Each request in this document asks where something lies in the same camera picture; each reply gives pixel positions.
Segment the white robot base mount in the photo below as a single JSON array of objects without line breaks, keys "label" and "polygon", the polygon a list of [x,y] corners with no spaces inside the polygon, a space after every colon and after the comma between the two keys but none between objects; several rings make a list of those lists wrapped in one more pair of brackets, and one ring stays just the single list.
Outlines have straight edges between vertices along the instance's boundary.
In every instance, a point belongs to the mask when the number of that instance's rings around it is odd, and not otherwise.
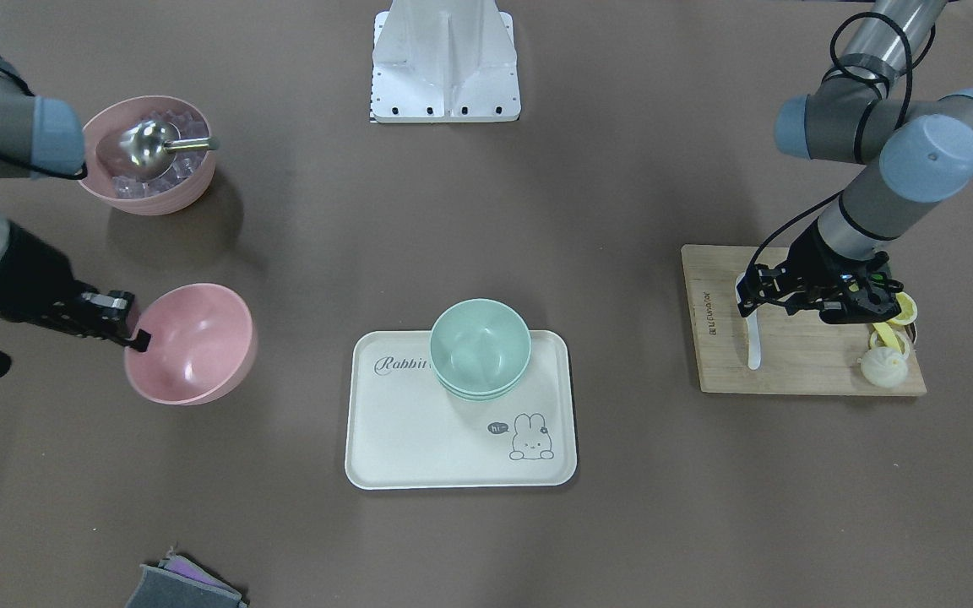
[{"label": "white robot base mount", "polygon": [[494,1],[394,1],[373,22],[375,123],[494,123],[522,112],[514,21]]}]

